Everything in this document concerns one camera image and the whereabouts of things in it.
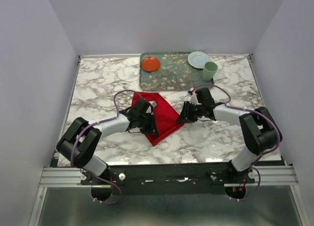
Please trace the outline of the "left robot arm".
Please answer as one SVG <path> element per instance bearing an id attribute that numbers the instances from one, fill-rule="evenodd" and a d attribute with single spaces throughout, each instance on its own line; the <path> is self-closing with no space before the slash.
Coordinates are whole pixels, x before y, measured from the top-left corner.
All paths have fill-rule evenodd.
<path id="1" fill-rule="evenodd" d="M 104 184 L 108 181 L 109 166 L 94 154 L 99 141 L 134 128 L 143 134 L 158 135 L 153 109 L 149 101 L 138 98 L 134 105 L 119 111 L 114 118 L 90 123 L 78 117 L 60 138 L 56 150 L 71 166 L 91 172 L 97 184 Z"/>

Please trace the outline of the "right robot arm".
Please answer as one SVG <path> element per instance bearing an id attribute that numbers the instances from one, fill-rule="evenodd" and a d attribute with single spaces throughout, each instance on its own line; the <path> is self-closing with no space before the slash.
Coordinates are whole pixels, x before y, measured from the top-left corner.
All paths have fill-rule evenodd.
<path id="1" fill-rule="evenodd" d="M 240 108 L 228 102 L 215 102 L 209 88 L 191 88 L 190 101 L 183 103 L 177 123 L 194 123 L 199 118 L 227 122 L 239 126 L 245 146 L 227 164 L 226 178 L 232 183 L 243 178 L 264 155 L 275 151 L 282 142 L 282 134 L 266 107 Z"/>

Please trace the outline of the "red cloth napkin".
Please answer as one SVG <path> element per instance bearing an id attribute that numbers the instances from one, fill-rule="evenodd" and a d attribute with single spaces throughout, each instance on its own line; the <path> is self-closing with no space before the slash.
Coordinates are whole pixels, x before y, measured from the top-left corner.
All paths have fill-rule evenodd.
<path id="1" fill-rule="evenodd" d="M 136 103 L 136 101 L 139 99 L 139 95 L 141 95 L 143 99 L 149 102 L 156 102 L 156 106 L 154 107 L 154 116 L 158 135 L 145 134 L 146 138 L 149 140 L 152 146 L 157 145 L 166 137 L 168 137 L 183 126 L 183 124 L 179 124 L 176 122 L 176 119 L 179 117 L 177 111 L 160 93 L 134 93 L 131 105 L 134 105 Z"/>

